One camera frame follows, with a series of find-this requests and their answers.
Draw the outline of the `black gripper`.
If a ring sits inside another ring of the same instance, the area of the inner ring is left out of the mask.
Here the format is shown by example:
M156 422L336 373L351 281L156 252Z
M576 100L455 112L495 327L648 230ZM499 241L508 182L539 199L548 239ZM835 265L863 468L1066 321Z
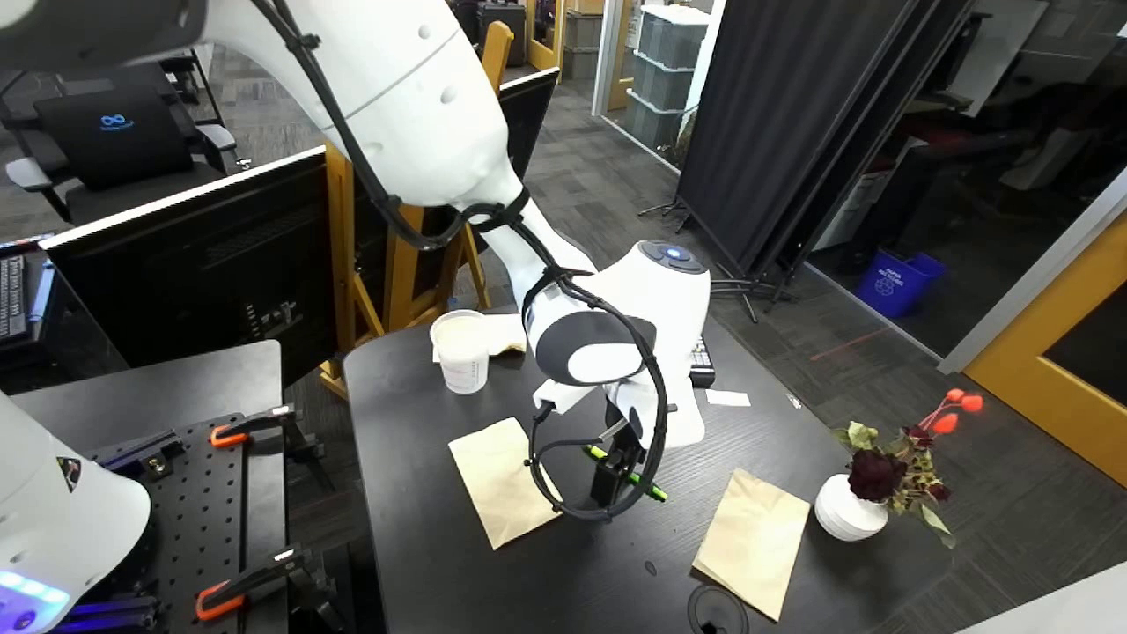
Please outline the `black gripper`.
M634 484L627 484L622 480L615 480L612 472L640 472L648 449L640 447L640 414L637 410L622 410L620 405L604 405L604 430L602 440L594 447L610 449L610 463L594 463L594 480L590 480L590 501L597 506L610 506L612 501L620 501L622 491L640 491Z

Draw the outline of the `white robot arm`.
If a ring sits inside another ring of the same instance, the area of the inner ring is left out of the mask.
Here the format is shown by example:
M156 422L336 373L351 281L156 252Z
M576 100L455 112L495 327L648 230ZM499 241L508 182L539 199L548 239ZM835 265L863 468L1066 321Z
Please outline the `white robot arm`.
M561 237L518 177L495 88L448 0L205 0L202 35L272 75L347 150L385 211L448 209L508 272L539 410L604 398L581 518L660 489L663 455L704 435L690 382L710 272L637 239L597 267Z

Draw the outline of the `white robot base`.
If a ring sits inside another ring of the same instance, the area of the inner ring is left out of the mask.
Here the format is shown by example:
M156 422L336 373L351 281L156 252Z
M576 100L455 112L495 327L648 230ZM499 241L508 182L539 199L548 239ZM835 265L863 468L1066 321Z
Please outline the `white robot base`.
M50 634L140 543L151 497L0 394L0 634Z

